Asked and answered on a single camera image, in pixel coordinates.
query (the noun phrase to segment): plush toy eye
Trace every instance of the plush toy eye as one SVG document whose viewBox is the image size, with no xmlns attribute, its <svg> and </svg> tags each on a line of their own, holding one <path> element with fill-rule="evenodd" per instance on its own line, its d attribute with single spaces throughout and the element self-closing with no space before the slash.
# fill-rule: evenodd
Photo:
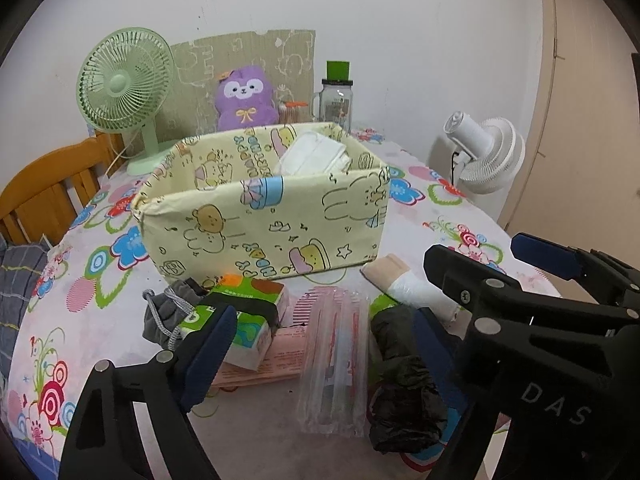
<svg viewBox="0 0 640 480">
<path fill-rule="evenodd" d="M 238 93 L 240 83 L 238 81 L 229 81 L 225 84 L 225 97 L 233 97 Z"/>
<path fill-rule="evenodd" d="M 254 94 L 259 94 L 264 89 L 264 85 L 259 79 L 249 79 L 249 81 L 246 82 L 246 85 L 254 91 Z"/>
</svg>

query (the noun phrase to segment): wooden chair back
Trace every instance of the wooden chair back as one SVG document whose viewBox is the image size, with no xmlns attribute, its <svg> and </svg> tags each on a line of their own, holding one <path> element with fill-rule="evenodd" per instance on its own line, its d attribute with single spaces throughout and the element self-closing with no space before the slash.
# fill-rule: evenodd
<svg viewBox="0 0 640 480">
<path fill-rule="evenodd" d="M 34 160 L 0 194 L 0 233 L 14 244 L 27 243 L 24 234 L 31 242 L 45 234 L 51 243 L 59 243 L 77 216 L 65 180 L 86 206 L 99 189 L 96 165 L 103 164 L 106 170 L 115 158 L 113 150 L 120 152 L 122 147 L 120 135 L 97 132 Z M 114 163 L 110 175 L 122 164 L 122 159 Z"/>
</svg>

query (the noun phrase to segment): purple plush toy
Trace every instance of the purple plush toy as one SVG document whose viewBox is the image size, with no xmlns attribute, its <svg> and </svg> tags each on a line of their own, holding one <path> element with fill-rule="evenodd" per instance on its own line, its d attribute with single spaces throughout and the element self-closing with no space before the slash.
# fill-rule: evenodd
<svg viewBox="0 0 640 480">
<path fill-rule="evenodd" d="M 273 87 L 260 66 L 243 66 L 225 74 L 216 93 L 218 131 L 277 123 L 272 94 Z"/>
</svg>

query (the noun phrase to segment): plaid cloth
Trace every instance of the plaid cloth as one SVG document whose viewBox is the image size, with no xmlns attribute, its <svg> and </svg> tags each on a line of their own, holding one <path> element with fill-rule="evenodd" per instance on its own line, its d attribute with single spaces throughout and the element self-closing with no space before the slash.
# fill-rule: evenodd
<svg viewBox="0 0 640 480">
<path fill-rule="evenodd" d="M 24 311 L 47 263 L 45 243 L 11 246 L 0 235 L 0 373 L 9 377 Z"/>
</svg>

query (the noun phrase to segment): floral tablecloth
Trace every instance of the floral tablecloth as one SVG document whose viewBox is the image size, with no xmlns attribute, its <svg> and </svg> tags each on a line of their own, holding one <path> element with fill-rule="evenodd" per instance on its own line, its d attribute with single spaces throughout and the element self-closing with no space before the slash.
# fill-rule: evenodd
<svg viewBox="0 0 640 480">
<path fill-rule="evenodd" d="M 423 274 L 424 251 L 444 244 L 508 273 L 524 290 L 557 295 L 541 272 L 513 258 L 508 235 L 446 179 L 373 130 L 354 134 L 392 167 L 379 255 L 393 252 Z M 102 187 L 50 255 L 22 322 L 2 402 L 16 445 L 41 480 L 57 478 L 65 435 L 95 362 L 139 364 L 159 351 L 142 338 L 142 291 L 166 286 L 130 213 L 142 184 L 119 171 Z M 388 301 L 357 267 L 282 282 L 292 298 L 339 284 L 372 304 Z M 433 287 L 429 301 L 450 300 Z M 463 311 L 451 331 L 462 335 L 469 318 Z M 383 456 L 367 439 L 302 434 L 292 409 L 296 398 L 297 381 L 290 380 L 218 391 L 194 407 L 194 429 L 222 478 L 411 479 L 442 450 Z M 138 418 L 156 478 L 169 478 L 146 410 L 138 410 Z"/>
</svg>

